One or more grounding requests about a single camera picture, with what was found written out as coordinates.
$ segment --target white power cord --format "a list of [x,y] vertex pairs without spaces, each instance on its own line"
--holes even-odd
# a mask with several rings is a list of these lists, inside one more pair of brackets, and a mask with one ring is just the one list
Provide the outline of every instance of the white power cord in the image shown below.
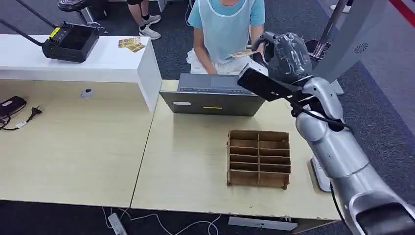
[[[169,232],[169,230],[167,230],[164,226],[163,226],[163,224],[161,223],[161,221],[160,221],[160,219],[159,219],[159,216],[157,215],[157,214],[148,214],[148,215],[146,215],[146,216],[142,216],[142,217],[137,217],[137,218],[131,218],[131,216],[130,216],[130,214],[127,212],[127,210],[129,209],[129,208],[127,208],[127,209],[122,209],[122,208],[118,208],[118,209],[120,209],[121,211],[122,211],[122,214],[121,214],[121,216],[120,216],[120,218],[119,218],[119,220],[121,220],[122,219],[122,217],[124,216],[124,214],[127,214],[128,215],[128,217],[130,218],[130,221],[133,221],[133,220],[138,220],[138,219],[144,219],[144,218],[147,218],[147,217],[150,217],[150,216],[155,216],[156,218],[157,218],[157,221],[159,222],[159,224],[160,224],[160,226],[161,226],[161,228],[163,228],[164,229],[164,231],[166,231],[166,233],[168,233],[169,235],[179,235],[180,233],[182,233],[183,231],[185,231],[186,229],[188,229],[188,228],[190,228],[191,226],[193,226],[193,225],[195,225],[195,224],[200,224],[200,223],[208,223],[209,224],[209,226],[208,226],[208,228],[207,228],[207,233],[209,234],[209,235],[212,235],[212,234],[210,234],[210,227],[211,226],[213,226],[214,228],[215,228],[215,230],[216,230],[216,235],[219,235],[219,230],[218,230],[218,228],[216,227],[216,225],[214,224],[214,222],[216,222],[219,218],[220,218],[220,214],[219,214],[219,216],[216,218],[216,219],[214,219],[212,222],[209,222],[209,221],[197,221],[197,222],[194,222],[194,223],[192,223],[192,224],[189,224],[188,226],[186,226],[184,229],[182,229],[182,230],[180,230],[178,233],[176,233],[176,234],[172,234],[171,232]],[[105,216],[105,223],[106,223],[106,225],[107,225],[107,228],[109,228],[109,229],[112,229],[112,227],[111,226],[109,226],[108,225],[108,219],[107,219],[107,215],[105,214],[105,210],[104,210],[104,208],[102,207],[102,211],[104,212],[104,216]]]
[[191,27],[191,25],[189,24],[189,22],[187,22],[187,19],[186,19],[187,13],[189,12],[189,8],[193,9],[192,0],[189,0],[189,4],[187,5],[186,13],[184,14],[184,22],[186,22],[187,26]]

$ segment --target stack of cards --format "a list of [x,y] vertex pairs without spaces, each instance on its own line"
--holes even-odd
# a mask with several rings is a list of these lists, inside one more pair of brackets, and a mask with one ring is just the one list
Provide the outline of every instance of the stack of cards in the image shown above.
[[242,51],[238,51],[235,53],[230,54],[230,56],[234,57],[234,58],[239,58],[239,57],[244,57],[247,55],[252,55],[256,53],[256,51],[251,51],[251,49],[247,49],[247,50],[242,50]]
[[140,38],[127,38],[127,39],[121,39],[118,41],[118,47],[126,47],[132,52],[137,52],[141,49],[143,49],[145,46],[140,42]]

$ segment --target hand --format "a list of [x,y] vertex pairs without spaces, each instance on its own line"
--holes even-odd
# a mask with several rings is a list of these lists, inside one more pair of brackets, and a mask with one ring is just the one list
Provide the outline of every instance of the hand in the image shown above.
[[206,70],[206,72],[207,72],[208,74],[210,74],[210,75],[215,75],[215,74],[218,74],[218,71],[216,71],[216,69],[215,69],[215,68],[211,68],[211,69],[209,69],[209,70]]

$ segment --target cardboard compartment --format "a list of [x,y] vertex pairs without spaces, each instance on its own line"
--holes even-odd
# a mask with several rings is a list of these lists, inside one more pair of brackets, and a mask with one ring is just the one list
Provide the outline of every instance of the cardboard compartment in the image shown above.
[[272,156],[260,156],[259,163],[262,164],[278,164],[278,165],[291,165],[291,160],[289,157],[272,157]]
[[230,131],[228,134],[228,185],[287,189],[291,173],[288,133]]
[[229,162],[230,170],[248,170],[248,171],[259,171],[257,163],[239,163],[239,162]]
[[230,162],[239,162],[239,163],[259,163],[257,156],[249,156],[249,155],[238,155],[238,154],[230,154],[229,161]]
[[260,164],[260,172],[273,172],[273,173],[291,173],[291,167],[289,165],[276,165],[276,164]]
[[230,131],[231,140],[258,141],[258,133],[254,131]]
[[229,149],[230,154],[240,154],[240,155],[251,155],[251,156],[258,156],[258,149],[257,148],[247,148],[247,147],[236,147],[231,146]]
[[258,184],[258,172],[249,172],[241,170],[229,170],[228,171],[228,185],[257,185]]
[[259,181],[262,186],[268,187],[281,187],[287,189],[289,184],[287,173],[265,173],[261,172],[259,176]]
[[281,141],[281,142],[259,141],[259,148],[290,149],[290,144],[284,141]]
[[232,140],[231,147],[250,147],[258,148],[258,141],[249,141],[249,140]]
[[260,149],[260,156],[278,156],[278,157],[289,157],[290,150],[288,149]]
[[288,133],[286,132],[260,132],[259,133],[260,141],[274,141],[274,142],[289,142]]

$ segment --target sneaker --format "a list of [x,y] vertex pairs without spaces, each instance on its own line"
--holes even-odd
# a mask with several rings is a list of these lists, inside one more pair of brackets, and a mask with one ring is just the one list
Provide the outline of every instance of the sneaker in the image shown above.
[[150,15],[148,20],[143,19],[144,24],[148,24],[148,25],[158,23],[160,20],[161,20],[161,16],[159,16],[159,15],[156,15],[156,16]]
[[[343,9],[343,13],[349,13],[350,8],[351,8],[351,6],[345,6],[345,7],[344,7],[344,9]],[[331,5],[331,6],[330,6],[330,9],[331,9],[332,11],[334,11],[334,9],[336,9],[336,5]]]
[[150,37],[151,40],[159,39],[161,37],[161,35],[158,32],[150,29],[149,25],[146,25],[145,29],[143,30],[141,30],[140,28],[138,28],[138,30],[139,30],[138,33],[140,34],[140,36]]

